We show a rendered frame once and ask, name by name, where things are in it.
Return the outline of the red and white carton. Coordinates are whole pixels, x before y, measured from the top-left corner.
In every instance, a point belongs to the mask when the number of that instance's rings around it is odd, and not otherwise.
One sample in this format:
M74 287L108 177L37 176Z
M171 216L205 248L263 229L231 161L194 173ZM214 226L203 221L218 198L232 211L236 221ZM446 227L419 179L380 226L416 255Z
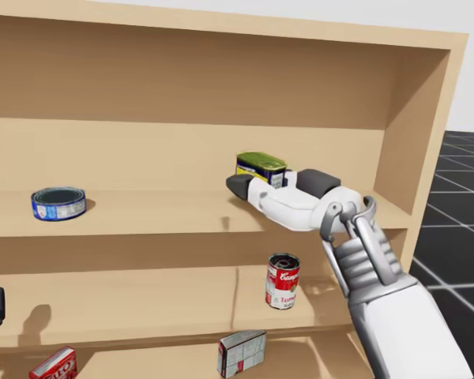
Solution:
M218 342L216 369L223 379L262 364L265 360L266 330L244 330Z

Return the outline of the blue flat can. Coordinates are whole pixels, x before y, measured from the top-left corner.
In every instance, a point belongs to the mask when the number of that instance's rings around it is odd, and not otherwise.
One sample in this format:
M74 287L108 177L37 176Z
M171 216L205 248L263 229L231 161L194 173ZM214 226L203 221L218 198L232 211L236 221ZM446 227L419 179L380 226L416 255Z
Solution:
M31 204L38 220L71 220L86 212L86 193L72 186L48 187L34 192Z

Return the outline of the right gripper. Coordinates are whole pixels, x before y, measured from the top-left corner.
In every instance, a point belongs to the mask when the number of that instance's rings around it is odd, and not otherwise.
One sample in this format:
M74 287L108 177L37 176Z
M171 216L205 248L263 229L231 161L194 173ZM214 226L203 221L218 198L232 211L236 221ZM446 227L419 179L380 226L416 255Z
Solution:
M286 170L284 186L278 189L251 174L228 177L226 187L291 231L320 229L332 203L338 203L344 211L364 210L361 194L343 186L339 178L315 169Z

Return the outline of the red and white can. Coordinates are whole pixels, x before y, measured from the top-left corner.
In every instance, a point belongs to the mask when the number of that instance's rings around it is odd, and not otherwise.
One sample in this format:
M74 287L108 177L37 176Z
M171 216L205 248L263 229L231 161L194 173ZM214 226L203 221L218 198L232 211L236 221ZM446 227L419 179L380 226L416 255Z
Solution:
M277 310L292 308L299 282L299 258L290 253L272 254L267 269L265 301Z

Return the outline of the pale wooden shelf unit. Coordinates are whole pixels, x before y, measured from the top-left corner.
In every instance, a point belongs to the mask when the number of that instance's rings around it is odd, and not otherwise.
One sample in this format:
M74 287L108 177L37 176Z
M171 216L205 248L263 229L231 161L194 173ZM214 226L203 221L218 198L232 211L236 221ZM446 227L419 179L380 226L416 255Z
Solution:
M218 342L266 330L232 379L374 379L318 231L226 187L241 152L376 202L409 274L468 37L133 6L0 0L0 379L63 347L77 379L221 379ZM86 212L34 217L72 186ZM300 260L295 304L269 257Z

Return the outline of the green and blue rectangular can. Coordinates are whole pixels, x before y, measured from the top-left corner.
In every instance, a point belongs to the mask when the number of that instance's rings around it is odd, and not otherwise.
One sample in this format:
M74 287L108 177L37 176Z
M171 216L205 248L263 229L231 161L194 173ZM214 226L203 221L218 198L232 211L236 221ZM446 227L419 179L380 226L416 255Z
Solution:
M236 156L236 174L250 174L275 189L284 186L287 163L264 152L241 152Z

